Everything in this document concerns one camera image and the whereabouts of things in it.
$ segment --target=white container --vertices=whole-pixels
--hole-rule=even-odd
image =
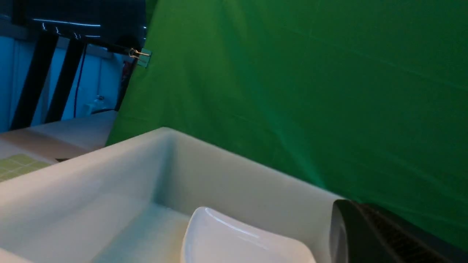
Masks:
[[[165,236],[174,251],[180,251],[184,235],[184,230],[167,232],[149,222],[148,218],[161,218],[163,225],[173,222],[158,216],[165,214],[158,207],[170,208],[170,218],[189,218],[198,207],[207,206],[297,239],[318,263],[329,263],[331,208],[338,198],[161,128],[0,183],[0,248],[37,263],[111,262],[109,256],[122,250],[114,246],[145,240],[124,249],[139,256],[133,257],[135,262],[145,262],[143,254],[155,246],[151,239]],[[183,227],[188,223],[178,222]],[[153,234],[148,236],[147,229]]]

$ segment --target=white ceramic dish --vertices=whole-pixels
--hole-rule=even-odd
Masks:
[[[181,263],[315,263],[302,242],[249,226],[208,207],[192,215]]]

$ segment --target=black stand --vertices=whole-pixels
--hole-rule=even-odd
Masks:
[[[63,61],[60,76],[55,87],[51,105],[47,111],[45,123],[60,121],[65,110],[66,102],[72,90],[76,71],[80,65],[81,54],[85,44],[75,39],[70,39]]]
[[[10,130],[31,126],[58,39],[47,33],[39,36]]]

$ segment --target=white table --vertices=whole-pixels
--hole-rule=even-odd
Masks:
[[[0,134],[0,159],[24,153],[48,163],[101,149],[117,116],[107,111],[83,118],[38,125]]]

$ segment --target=binder clip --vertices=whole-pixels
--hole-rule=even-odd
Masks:
[[[151,58],[151,55],[152,55],[152,52],[150,50],[147,50],[147,49],[144,49],[144,48],[141,49],[141,52],[139,52],[138,50],[132,48],[128,52],[128,55],[130,56],[130,58],[138,59],[138,65],[139,66],[147,68],[148,63],[149,63],[149,59]]]

